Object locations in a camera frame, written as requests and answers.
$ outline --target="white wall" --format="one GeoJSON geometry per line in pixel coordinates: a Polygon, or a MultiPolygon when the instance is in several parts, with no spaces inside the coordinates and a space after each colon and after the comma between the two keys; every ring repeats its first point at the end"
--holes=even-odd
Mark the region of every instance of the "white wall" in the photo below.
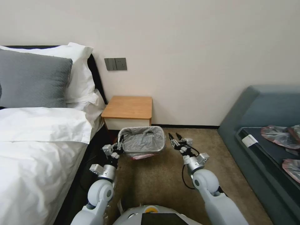
{"type": "Polygon", "coordinates": [[[0,44],[95,48],[105,94],[153,97],[153,123],[219,125],[251,84],[300,84],[298,0],[10,0],[0,44]],[[108,72],[104,58],[126,57],[108,72]]]}

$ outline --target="nightstand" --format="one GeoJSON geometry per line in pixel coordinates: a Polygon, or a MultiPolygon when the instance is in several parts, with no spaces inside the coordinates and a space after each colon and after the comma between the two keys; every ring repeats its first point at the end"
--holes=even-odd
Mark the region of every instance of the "nightstand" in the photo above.
{"type": "Polygon", "coordinates": [[[108,130],[151,126],[152,98],[113,96],[101,116],[108,130]]]}

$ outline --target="wire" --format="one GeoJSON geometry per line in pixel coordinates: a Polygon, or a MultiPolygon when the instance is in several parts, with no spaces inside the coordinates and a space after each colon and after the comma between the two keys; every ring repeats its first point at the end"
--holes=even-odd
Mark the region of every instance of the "wire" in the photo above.
{"type": "MultiPolygon", "coordinates": [[[[86,165],[88,162],[90,162],[91,160],[93,160],[93,159],[96,158],[96,157],[97,157],[97,155],[95,155],[94,157],[90,158],[88,161],[85,161],[85,162],[83,163],[83,166],[86,165]]],[[[80,180],[79,180],[79,186],[80,186],[80,188],[81,188],[84,192],[88,193],[88,190],[85,189],[85,188],[82,186],[80,180]]]]}
{"type": "Polygon", "coordinates": [[[185,167],[185,164],[183,165],[182,171],[181,171],[182,181],[183,181],[184,185],[185,185],[187,188],[194,190],[194,189],[195,189],[194,187],[189,187],[189,186],[186,184],[186,182],[184,181],[184,178],[183,178],[183,170],[184,170],[184,167],[185,167]]]}
{"type": "Polygon", "coordinates": [[[198,155],[200,155],[200,153],[198,152],[198,150],[197,149],[195,149],[195,148],[193,148],[192,146],[190,146],[189,144],[187,144],[187,146],[189,146],[191,149],[194,149],[197,153],[198,153],[198,155]]]}
{"type": "Polygon", "coordinates": [[[97,155],[95,155],[94,157],[90,158],[88,161],[84,162],[83,165],[87,164],[89,161],[93,160],[96,157],[97,157],[97,155]]]}

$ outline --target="carpet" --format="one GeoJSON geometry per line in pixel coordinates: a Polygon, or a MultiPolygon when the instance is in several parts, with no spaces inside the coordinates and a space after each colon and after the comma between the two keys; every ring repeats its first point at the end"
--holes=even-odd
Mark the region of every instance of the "carpet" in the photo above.
{"type": "MultiPolygon", "coordinates": [[[[184,138],[192,138],[193,147],[200,153],[209,154],[205,169],[218,177],[223,191],[236,203],[250,225],[272,224],[216,130],[165,128],[164,132],[166,137],[168,132],[174,137],[177,132],[184,138]]],[[[188,189],[182,182],[181,154],[171,147],[169,138],[166,144],[163,152],[146,159],[132,160],[125,155],[120,157],[114,198],[105,215],[107,225],[113,224],[119,216],[119,200],[124,209],[148,204],[161,205],[203,225],[211,224],[199,192],[188,189]]],[[[192,187],[186,169],[184,174],[186,183],[192,187]]]]}

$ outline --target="wastebasket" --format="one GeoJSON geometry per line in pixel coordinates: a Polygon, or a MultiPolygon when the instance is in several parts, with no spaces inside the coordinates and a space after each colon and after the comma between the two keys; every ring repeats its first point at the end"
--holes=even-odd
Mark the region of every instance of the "wastebasket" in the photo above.
{"type": "Polygon", "coordinates": [[[124,135],[124,152],[133,159],[147,158],[160,153],[166,146],[161,127],[127,127],[120,130],[118,140],[124,135]]]}

